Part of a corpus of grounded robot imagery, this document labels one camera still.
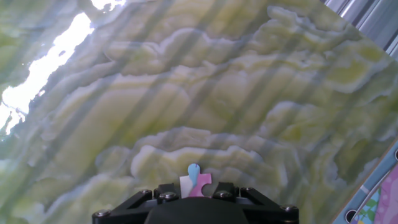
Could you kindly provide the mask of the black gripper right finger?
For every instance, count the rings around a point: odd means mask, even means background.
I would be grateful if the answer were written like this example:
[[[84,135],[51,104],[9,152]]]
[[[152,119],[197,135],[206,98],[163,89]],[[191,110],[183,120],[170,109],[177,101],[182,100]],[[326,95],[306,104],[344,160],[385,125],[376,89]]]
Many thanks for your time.
[[[211,198],[226,202],[221,208],[232,205],[248,223],[300,223],[298,207],[279,205],[253,187],[239,188],[229,182],[219,182]]]

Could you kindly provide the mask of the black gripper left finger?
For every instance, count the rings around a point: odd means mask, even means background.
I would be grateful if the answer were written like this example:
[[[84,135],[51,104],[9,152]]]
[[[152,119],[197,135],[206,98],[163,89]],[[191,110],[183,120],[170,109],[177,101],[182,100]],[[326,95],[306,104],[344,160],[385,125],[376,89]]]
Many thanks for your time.
[[[160,184],[154,190],[138,191],[116,208],[92,214],[92,224],[144,224],[150,211],[158,205],[181,199],[175,184]]]

